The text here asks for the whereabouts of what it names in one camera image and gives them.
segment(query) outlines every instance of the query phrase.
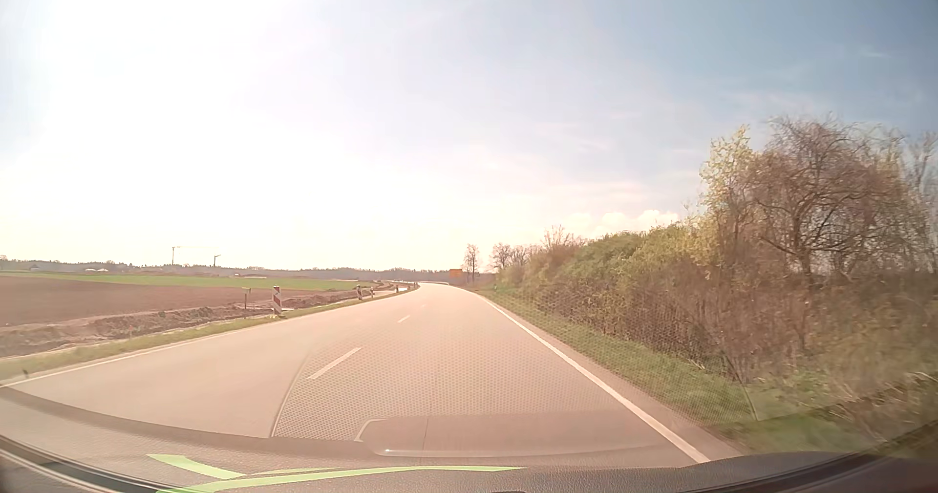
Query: bare tree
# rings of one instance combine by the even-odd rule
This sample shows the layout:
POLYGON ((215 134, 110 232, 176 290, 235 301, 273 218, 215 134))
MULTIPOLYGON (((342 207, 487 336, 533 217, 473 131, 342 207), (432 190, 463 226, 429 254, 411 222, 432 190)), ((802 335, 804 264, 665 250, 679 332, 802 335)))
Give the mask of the bare tree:
POLYGON ((478 272, 478 246, 475 244, 466 244, 463 266, 465 266, 466 271, 472 275, 472 282, 475 282, 475 273, 478 272))
POLYGON ((515 246, 511 248, 511 265, 524 269, 528 259, 531 257, 531 246, 515 246))
POLYGON ((491 247, 491 262, 498 272, 504 271, 511 264, 512 252, 511 245, 502 242, 491 247))

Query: brown soil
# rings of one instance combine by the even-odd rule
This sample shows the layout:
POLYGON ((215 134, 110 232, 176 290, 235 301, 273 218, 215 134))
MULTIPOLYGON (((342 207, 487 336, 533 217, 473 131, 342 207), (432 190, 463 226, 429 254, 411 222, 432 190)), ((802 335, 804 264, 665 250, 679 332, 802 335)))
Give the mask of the brown soil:
MULTIPOLYGON (((287 290, 283 296, 316 292, 287 290)), ((270 302, 254 289, 250 302, 270 302)), ((0 327, 244 302, 239 287, 154 286, 0 276, 0 327)))
MULTIPOLYGON (((284 308, 309 308, 357 296, 355 290, 284 290, 283 295, 284 308)), ((249 295, 251 302, 244 309, 244 294, 240 288, 147 286, 2 276, 0 300, 4 302, 0 306, 0 323, 10 323, 7 326, 0 324, 0 357, 44 352, 72 344, 126 339, 271 312, 269 290, 252 291, 249 295), (208 305, 211 301, 215 301, 214 306, 208 305)))

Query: grass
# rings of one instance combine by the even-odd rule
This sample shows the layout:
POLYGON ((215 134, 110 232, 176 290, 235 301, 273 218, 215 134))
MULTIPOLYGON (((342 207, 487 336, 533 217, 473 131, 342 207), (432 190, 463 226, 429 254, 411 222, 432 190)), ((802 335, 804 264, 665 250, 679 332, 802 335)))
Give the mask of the grass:
POLYGON ((381 295, 381 296, 375 297, 374 299, 366 297, 362 300, 358 300, 358 299, 343 300, 341 302, 336 302, 334 304, 324 304, 322 306, 313 306, 312 308, 297 308, 295 310, 287 310, 286 312, 283 312, 283 315, 287 317, 288 319, 298 318, 300 316, 308 316, 309 314, 318 314, 319 312, 324 312, 326 310, 334 310, 336 308, 346 308, 347 306, 355 306, 356 304, 368 302, 369 300, 387 299, 389 297, 395 297, 397 295, 404 295, 405 293, 414 291, 414 289, 409 289, 407 291, 402 291, 398 293, 390 293, 387 295, 381 295))
MULTIPOLYGON (((394 297, 396 295, 404 295, 405 293, 407 293, 407 291, 375 297, 374 299, 345 300, 337 304, 289 310, 284 312, 283 317, 285 319, 298 318, 300 316, 316 314, 326 310, 335 310, 336 308, 354 306, 356 304, 362 304, 370 300, 380 300, 386 299, 388 297, 394 297)), ((277 322, 279 320, 282 319, 273 316, 235 319, 230 321, 208 323, 193 328, 161 331, 158 333, 141 335, 139 337, 132 337, 131 339, 121 339, 117 341, 108 341, 105 343, 83 344, 73 348, 53 350, 52 352, 42 352, 39 354, 9 358, 6 360, 0 360, 0 380, 21 376, 23 370, 26 370, 30 374, 34 374, 45 370, 52 370, 54 368, 62 368, 74 364, 87 363, 119 354, 134 352, 136 350, 144 350, 147 348, 153 348, 155 346, 163 346, 165 344, 188 341, 190 339, 214 335, 216 333, 223 333, 225 331, 240 330, 252 326, 277 322)))
MULTIPOLYGON (((124 283, 142 285, 183 285, 183 286, 224 286, 270 288, 278 285, 283 289, 304 289, 325 291, 327 289, 353 289, 356 281, 321 281, 317 279, 245 279, 240 277, 194 277, 188 275, 137 275, 137 274, 100 274, 100 273, 30 273, 25 271, 0 272, 4 276, 33 277, 41 279, 62 279, 68 281, 90 281, 96 283, 124 283)), ((360 282, 363 286, 369 282, 360 282)))
POLYGON ((698 425, 751 452, 864 451, 873 443, 855 429, 824 414, 780 399, 768 386, 747 385, 651 350, 643 344, 606 335, 587 325, 547 315, 533 303, 505 292, 476 290, 571 348, 686 414, 698 425), (771 417, 759 421, 759 418, 771 417))

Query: windshield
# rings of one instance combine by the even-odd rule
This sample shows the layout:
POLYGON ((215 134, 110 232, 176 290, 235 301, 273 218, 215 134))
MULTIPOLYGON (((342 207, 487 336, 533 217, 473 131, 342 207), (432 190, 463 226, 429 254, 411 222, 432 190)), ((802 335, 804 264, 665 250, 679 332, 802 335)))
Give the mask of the windshield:
POLYGON ((933 457, 936 11, 0 0, 0 457, 154 491, 933 457))

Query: road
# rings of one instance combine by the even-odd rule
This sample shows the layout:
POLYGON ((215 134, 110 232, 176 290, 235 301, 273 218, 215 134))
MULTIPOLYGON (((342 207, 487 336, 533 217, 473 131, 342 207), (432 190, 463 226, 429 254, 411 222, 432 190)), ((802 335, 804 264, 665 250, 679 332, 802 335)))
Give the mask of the road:
POLYGON ((433 283, 15 388, 148 424, 391 456, 620 451, 624 466, 671 467, 735 455, 522 319, 433 283))

